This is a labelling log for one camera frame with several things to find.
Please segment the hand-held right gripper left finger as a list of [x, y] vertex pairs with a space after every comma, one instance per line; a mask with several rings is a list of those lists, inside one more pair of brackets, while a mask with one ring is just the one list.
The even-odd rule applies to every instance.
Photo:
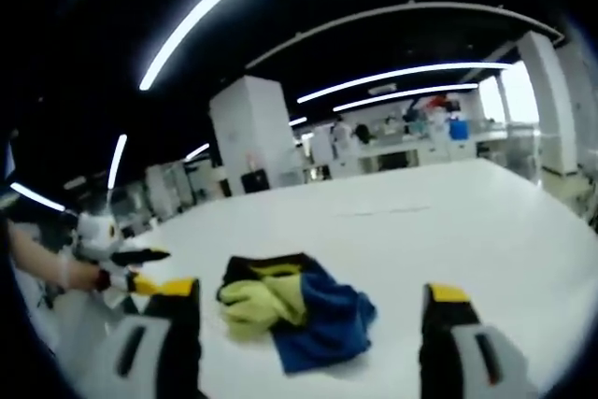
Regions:
[[93, 358], [94, 398], [200, 398], [201, 288], [169, 281], [125, 316]]

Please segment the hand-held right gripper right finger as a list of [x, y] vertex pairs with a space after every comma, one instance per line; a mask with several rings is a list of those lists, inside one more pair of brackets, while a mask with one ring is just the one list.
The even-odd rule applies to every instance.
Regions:
[[539, 396], [520, 349], [448, 284], [423, 287], [419, 363], [421, 398]]

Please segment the person's left hand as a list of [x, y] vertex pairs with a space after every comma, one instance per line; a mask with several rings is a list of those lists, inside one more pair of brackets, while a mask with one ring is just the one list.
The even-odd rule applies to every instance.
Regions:
[[103, 292], [110, 286], [110, 274], [98, 265], [65, 257], [59, 259], [59, 285], [66, 290]]

